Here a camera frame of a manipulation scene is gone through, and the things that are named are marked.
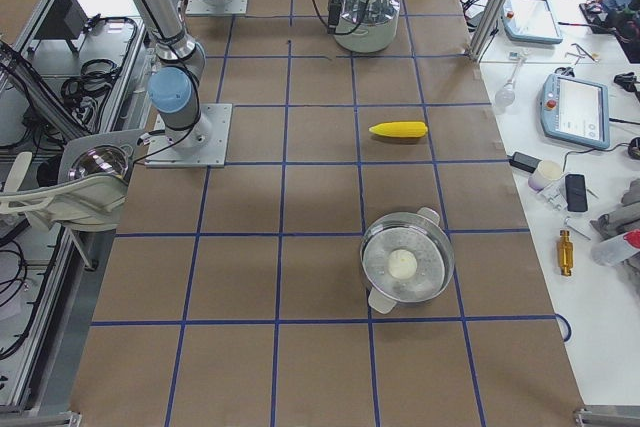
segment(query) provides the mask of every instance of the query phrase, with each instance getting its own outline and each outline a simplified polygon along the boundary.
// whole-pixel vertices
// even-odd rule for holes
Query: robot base
[[[189,0],[187,15],[192,17],[216,17],[225,15],[244,15],[249,0],[232,0],[224,5],[207,4],[204,0]]]
[[[201,146],[187,149],[167,149],[158,155],[145,160],[151,168],[183,168],[183,167],[224,167],[231,127],[231,104],[202,104],[201,115],[205,116],[212,130]],[[164,129],[164,122],[158,116],[154,129]],[[164,135],[152,137],[149,152],[167,147],[169,142]]]

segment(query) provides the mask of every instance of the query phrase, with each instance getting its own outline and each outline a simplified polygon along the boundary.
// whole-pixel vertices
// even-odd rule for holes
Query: metal chair
[[[127,184],[111,174],[92,174],[52,187],[18,191],[31,163],[31,153],[18,155],[4,191],[0,215],[24,214],[35,229],[48,231],[54,224],[66,228],[87,269],[95,269],[78,232],[115,229],[120,221]]]

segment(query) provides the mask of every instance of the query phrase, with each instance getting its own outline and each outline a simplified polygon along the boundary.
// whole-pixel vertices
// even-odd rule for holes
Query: water bottle
[[[607,267],[618,264],[640,252],[640,230],[632,230],[594,245],[593,260]]]

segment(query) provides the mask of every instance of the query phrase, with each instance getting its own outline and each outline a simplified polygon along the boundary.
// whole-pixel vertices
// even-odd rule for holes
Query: blue joint cap
[[[149,97],[163,114],[180,112],[191,99],[191,80],[176,67],[164,67],[149,79]]]

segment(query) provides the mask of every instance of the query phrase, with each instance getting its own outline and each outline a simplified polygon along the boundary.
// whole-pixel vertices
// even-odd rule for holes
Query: white cup
[[[562,167],[552,160],[541,160],[529,177],[529,187],[539,192],[562,177]]]

